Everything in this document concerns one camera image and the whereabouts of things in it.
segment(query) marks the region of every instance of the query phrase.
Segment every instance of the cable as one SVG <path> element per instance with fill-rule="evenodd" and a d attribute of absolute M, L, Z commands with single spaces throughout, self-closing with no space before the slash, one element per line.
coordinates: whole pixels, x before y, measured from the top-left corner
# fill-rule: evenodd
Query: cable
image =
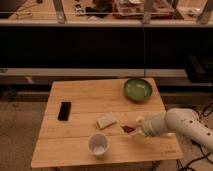
<path fill-rule="evenodd" d="M 200 145 L 199 145 L 198 147 L 199 147 L 199 149 L 200 149 L 200 151 L 201 151 L 203 157 L 205 157 L 205 159 L 206 159 L 209 163 L 213 164 L 213 161 L 210 160 L 210 159 L 208 158 L 208 157 L 211 155 L 211 152 L 208 152 L 207 154 L 205 154 L 205 153 L 203 152 L 202 147 L 201 147 Z"/>
<path fill-rule="evenodd" d="M 208 117 L 208 116 L 209 116 L 210 114 L 212 114 L 212 113 L 213 113 L 213 102 L 210 103 L 209 105 L 207 105 L 206 107 L 204 107 L 204 109 L 203 109 L 201 115 L 202 115 L 203 117 Z"/>

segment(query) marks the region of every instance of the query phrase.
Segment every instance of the wooden table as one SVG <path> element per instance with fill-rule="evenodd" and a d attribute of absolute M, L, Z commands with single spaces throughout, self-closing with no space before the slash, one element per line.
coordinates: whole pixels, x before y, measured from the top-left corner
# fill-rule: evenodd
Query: wooden table
<path fill-rule="evenodd" d="M 46 106 L 39 137 L 32 158 L 32 168 L 133 163 L 179 159 L 182 152 L 175 134 L 171 136 L 132 138 L 120 127 L 135 122 L 137 116 L 151 117 L 165 112 L 153 79 L 153 93 L 142 103 L 133 103 L 123 92 L 126 79 L 54 82 Z M 58 121 L 60 103 L 71 101 L 69 120 Z M 96 119 L 112 113 L 117 124 L 101 132 L 110 147 L 102 159 L 90 154 L 88 137 L 99 131 Z"/>

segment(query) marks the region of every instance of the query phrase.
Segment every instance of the cup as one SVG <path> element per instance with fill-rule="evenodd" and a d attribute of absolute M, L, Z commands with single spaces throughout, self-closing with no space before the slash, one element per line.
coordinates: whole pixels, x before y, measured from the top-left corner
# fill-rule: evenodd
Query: cup
<path fill-rule="evenodd" d="M 107 151 L 109 142 L 103 133 L 95 133 L 88 139 L 88 148 L 91 154 L 100 158 Z"/>

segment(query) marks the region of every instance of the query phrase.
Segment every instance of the green plate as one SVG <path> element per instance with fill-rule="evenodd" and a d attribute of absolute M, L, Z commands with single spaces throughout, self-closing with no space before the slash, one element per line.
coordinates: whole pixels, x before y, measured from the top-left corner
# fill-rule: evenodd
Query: green plate
<path fill-rule="evenodd" d="M 124 84 L 125 95 L 136 102 L 146 100 L 152 94 L 152 86 L 144 79 L 130 78 Z"/>

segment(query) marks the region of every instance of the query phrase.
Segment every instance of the floor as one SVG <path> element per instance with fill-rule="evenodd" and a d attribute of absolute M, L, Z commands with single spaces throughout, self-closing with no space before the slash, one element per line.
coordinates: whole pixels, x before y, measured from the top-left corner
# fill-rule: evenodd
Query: floor
<path fill-rule="evenodd" d="M 48 99 L 48 91 L 14 91 L 12 88 L 0 90 L 0 171 L 32 171 L 30 162 L 38 136 L 42 116 Z M 172 107 L 196 107 L 202 110 L 213 102 L 212 93 L 207 92 L 173 92 L 162 91 L 161 97 L 167 109 Z M 213 128 L 213 114 L 205 118 L 205 123 Z M 197 146 L 181 135 L 177 135 L 183 150 L 181 162 L 186 165 L 192 159 L 201 156 Z M 201 160 L 191 165 L 196 171 L 212 171 L 213 165 Z M 89 170 L 124 170 L 138 171 L 144 169 L 141 163 L 117 165 L 114 167 L 76 167 L 62 168 L 70 171 Z M 176 171 L 176 161 L 164 161 L 156 171 Z"/>

